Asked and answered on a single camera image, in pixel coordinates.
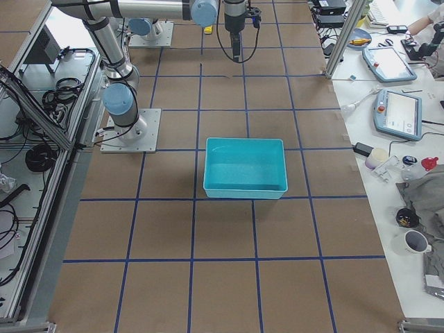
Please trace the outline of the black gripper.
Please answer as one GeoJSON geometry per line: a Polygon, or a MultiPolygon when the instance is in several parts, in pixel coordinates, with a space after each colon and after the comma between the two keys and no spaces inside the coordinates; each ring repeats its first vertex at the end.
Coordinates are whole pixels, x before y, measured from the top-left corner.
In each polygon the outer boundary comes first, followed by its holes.
{"type": "Polygon", "coordinates": [[[255,28],[260,28],[260,9],[253,7],[250,1],[224,1],[225,29],[230,34],[233,62],[240,62],[241,33],[245,28],[245,21],[251,19],[255,28]]]}

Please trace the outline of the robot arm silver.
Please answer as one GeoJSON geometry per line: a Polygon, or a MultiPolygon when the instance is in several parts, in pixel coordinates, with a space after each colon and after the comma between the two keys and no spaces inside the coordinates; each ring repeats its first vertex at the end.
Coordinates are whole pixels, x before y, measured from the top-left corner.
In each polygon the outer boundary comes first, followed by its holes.
{"type": "Polygon", "coordinates": [[[257,29],[255,47],[260,30],[262,12],[252,7],[250,1],[51,1],[51,5],[64,14],[81,19],[88,30],[105,63],[106,76],[112,84],[126,87],[132,102],[137,107],[136,92],[139,74],[124,55],[121,46],[110,25],[110,17],[117,19],[165,18],[194,21],[201,28],[219,24],[221,2],[224,3],[225,29],[230,33],[233,57],[230,58],[221,43],[220,47],[231,61],[243,63],[250,58],[239,60],[241,50],[241,32],[245,28],[246,19],[251,19],[257,29]]]}

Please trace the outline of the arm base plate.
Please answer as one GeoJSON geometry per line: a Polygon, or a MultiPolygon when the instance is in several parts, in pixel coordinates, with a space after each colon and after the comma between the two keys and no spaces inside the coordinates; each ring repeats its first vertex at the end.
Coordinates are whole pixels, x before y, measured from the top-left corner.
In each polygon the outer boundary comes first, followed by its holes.
{"type": "Polygon", "coordinates": [[[103,153],[154,153],[157,148],[157,137],[160,128],[161,109],[139,109],[139,119],[127,131],[125,128],[115,127],[112,117],[108,117],[107,126],[114,129],[106,131],[100,150],[103,153]]]}
{"type": "Polygon", "coordinates": [[[132,48],[170,47],[173,37],[173,22],[131,19],[128,25],[129,43],[132,48]]]}

